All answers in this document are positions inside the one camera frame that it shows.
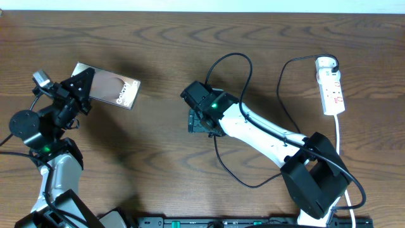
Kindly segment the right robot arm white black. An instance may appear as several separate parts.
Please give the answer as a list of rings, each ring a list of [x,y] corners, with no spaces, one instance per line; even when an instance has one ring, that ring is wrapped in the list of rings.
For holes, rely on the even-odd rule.
[[[243,141],[279,167],[290,197],[301,210],[299,225],[326,227],[330,223],[351,179],[327,137],[285,130],[252,112],[235,96],[198,81],[180,96],[203,132]]]

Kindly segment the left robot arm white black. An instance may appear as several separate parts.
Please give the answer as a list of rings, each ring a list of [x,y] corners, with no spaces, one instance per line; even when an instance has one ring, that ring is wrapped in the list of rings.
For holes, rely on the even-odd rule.
[[[39,197],[31,212],[16,227],[131,227],[132,222],[118,208],[95,216],[78,196],[84,169],[83,156],[74,140],[63,137],[76,129],[79,113],[88,114],[90,89],[95,75],[86,68],[60,83],[42,70],[33,74],[37,99],[46,95],[52,103],[39,110],[15,113],[9,122],[12,136],[29,148],[29,158],[42,176]]]

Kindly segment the white charger adapter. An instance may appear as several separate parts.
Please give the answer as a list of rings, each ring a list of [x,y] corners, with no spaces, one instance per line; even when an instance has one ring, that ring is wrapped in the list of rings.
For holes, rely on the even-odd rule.
[[[315,61],[316,71],[321,69],[330,69],[332,73],[336,73],[339,70],[339,61],[330,56],[321,56]]]

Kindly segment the white power strip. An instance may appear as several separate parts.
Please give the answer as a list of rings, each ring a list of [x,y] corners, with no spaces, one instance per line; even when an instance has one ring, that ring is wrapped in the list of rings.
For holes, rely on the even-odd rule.
[[[316,79],[320,88],[323,113],[333,116],[345,111],[340,72],[332,72],[331,68],[321,68],[316,74]]]

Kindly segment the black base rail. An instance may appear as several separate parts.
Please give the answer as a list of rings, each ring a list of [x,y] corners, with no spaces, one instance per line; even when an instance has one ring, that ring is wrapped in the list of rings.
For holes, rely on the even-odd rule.
[[[296,218],[136,218],[140,228],[245,228],[245,227],[312,227],[299,225]]]

